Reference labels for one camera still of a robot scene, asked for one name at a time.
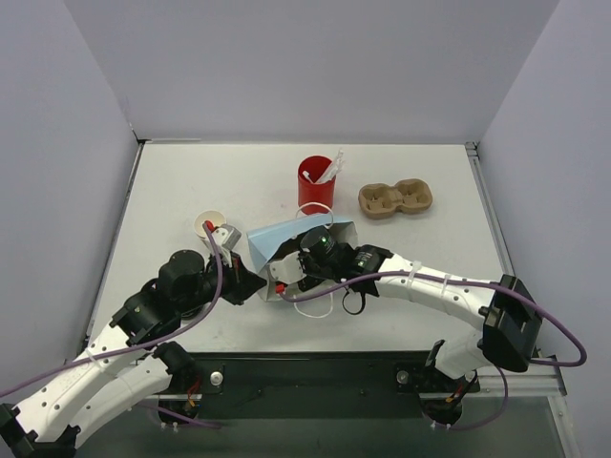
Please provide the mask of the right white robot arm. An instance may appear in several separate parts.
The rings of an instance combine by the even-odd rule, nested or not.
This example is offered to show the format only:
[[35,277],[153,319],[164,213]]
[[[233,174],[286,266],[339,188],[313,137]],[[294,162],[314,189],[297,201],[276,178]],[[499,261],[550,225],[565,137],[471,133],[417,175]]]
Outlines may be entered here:
[[542,318],[522,281],[469,280],[424,267],[374,245],[352,247],[319,226],[299,244],[307,279],[333,281],[368,296],[412,302],[470,326],[459,339],[441,339],[423,366],[426,383],[443,389],[485,366],[523,373],[530,365]]

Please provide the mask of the light blue paper bag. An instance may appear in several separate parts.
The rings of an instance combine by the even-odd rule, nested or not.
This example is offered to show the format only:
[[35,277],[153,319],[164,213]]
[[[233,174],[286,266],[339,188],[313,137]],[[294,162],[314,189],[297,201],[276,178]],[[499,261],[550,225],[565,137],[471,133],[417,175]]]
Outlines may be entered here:
[[247,232],[250,258],[256,273],[266,280],[266,286],[258,292],[264,302],[279,302],[282,298],[276,292],[283,286],[291,299],[311,292],[317,292],[327,284],[316,280],[304,291],[299,284],[306,280],[306,272],[299,261],[300,242],[312,229],[324,227],[338,242],[351,246],[358,243],[354,221],[336,215],[333,210],[319,202],[308,201],[296,211],[295,218],[274,223]]

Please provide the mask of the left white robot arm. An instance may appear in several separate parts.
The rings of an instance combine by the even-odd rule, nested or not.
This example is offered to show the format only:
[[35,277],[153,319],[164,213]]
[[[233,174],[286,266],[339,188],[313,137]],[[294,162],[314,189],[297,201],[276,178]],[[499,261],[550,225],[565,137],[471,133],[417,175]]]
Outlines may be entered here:
[[242,305],[265,287],[240,256],[229,263],[174,253],[156,278],[125,301],[80,357],[29,398],[1,406],[1,438],[16,457],[73,457],[101,426],[144,398],[193,391],[202,373],[173,338],[223,299]]

